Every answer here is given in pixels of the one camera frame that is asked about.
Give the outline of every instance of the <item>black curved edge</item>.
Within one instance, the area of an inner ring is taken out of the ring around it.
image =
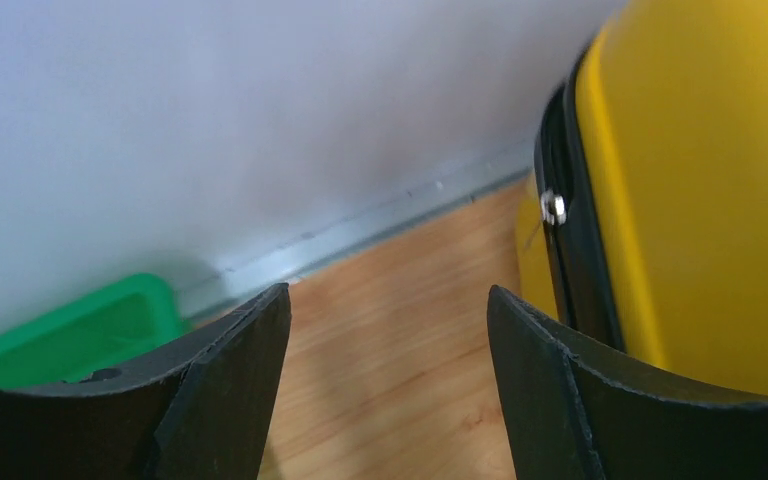
[[[560,320],[625,351],[576,116],[575,83],[586,54],[544,111],[534,165],[539,192],[552,189],[567,201],[566,223],[544,229]]]
[[[642,363],[500,287],[487,329],[517,478],[768,479],[768,396]]]
[[[0,478],[254,480],[290,321],[275,285],[96,381],[0,390]]]

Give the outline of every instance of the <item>floor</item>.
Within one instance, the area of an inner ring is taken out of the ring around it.
[[[291,288],[265,480],[513,479],[487,345],[521,184]]]

